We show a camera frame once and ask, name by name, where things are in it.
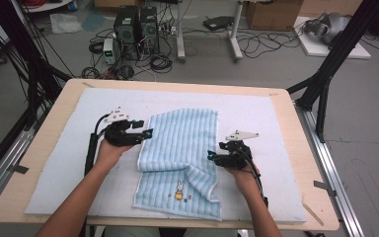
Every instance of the towel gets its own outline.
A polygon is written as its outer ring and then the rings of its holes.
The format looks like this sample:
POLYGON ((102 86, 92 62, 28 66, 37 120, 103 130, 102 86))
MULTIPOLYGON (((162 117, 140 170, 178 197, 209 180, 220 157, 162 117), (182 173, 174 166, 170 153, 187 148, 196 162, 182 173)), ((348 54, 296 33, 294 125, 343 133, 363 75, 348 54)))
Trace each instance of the towel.
POLYGON ((207 159, 207 150, 216 149, 217 118, 216 111, 181 109, 150 119, 153 137, 140 152, 134 207, 221 220, 212 194, 217 168, 207 159))

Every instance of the white metal leg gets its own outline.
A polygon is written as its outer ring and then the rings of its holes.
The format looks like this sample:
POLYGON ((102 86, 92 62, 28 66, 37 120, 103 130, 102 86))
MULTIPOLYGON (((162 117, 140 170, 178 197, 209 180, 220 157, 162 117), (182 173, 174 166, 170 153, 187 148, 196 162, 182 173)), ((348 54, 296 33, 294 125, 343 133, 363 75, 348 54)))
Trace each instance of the white metal leg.
POLYGON ((235 61, 239 61, 243 58, 241 48, 239 47, 239 43, 236 39, 236 34, 238 33, 239 21, 241 20, 242 8, 243 8, 243 1, 238 1, 237 6, 236 6, 235 21, 233 23, 233 29, 231 32, 229 32, 229 39, 232 44, 233 51, 235 52, 235 61))
POLYGON ((178 25, 177 25, 177 51, 178 51, 178 61, 186 62, 186 50, 184 48, 184 36, 183 36, 183 0, 178 1, 178 25))

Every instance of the person's left hand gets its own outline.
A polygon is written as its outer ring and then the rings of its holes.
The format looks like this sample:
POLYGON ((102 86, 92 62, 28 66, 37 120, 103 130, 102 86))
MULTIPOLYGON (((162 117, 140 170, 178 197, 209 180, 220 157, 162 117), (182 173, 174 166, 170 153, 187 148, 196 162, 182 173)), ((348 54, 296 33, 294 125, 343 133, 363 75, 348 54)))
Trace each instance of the person's left hand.
POLYGON ((101 141, 97 162, 94 167, 99 167, 109 172, 118 162, 119 157, 133 146, 113 146, 105 139, 101 141))

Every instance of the wooden table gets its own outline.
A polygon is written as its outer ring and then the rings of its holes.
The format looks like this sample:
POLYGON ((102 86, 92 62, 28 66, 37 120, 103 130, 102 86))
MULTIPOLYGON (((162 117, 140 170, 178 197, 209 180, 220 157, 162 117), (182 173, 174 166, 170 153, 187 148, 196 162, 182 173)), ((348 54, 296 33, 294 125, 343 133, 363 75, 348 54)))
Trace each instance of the wooden table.
MULTIPOLYGON (((36 188, 45 161, 56 145, 60 132, 69 120, 82 92, 86 88, 117 88, 270 97, 307 214, 307 222, 305 223, 278 224, 278 227, 280 229, 297 230, 337 230, 339 228, 339 221, 327 191, 314 187, 313 182, 322 182, 322 178, 292 101, 285 90, 85 79, 72 79, 64 87, 20 163, 20 165, 28 167, 30 170, 25 175, 14 173, 0 196, 0 222, 44 223, 48 219, 47 215, 24 214, 24 211, 36 188)), ((129 217, 90 217, 88 218, 88 223, 95 225, 253 228, 250 221, 218 222, 210 220, 129 217)))

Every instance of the cardboard box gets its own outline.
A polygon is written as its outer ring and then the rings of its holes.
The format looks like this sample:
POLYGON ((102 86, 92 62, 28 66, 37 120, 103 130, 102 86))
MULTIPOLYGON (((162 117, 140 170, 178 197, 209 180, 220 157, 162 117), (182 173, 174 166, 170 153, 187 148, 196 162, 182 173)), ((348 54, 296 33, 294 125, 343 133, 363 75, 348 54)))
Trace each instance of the cardboard box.
POLYGON ((271 4, 260 2, 248 6, 247 22, 252 30, 291 31, 303 0, 276 0, 271 4))
POLYGON ((362 0, 304 0, 300 16, 319 17, 322 13, 338 12, 342 15, 353 16, 362 0))
POLYGON ((119 6, 139 6, 139 0, 95 0, 98 8, 118 8, 119 6))

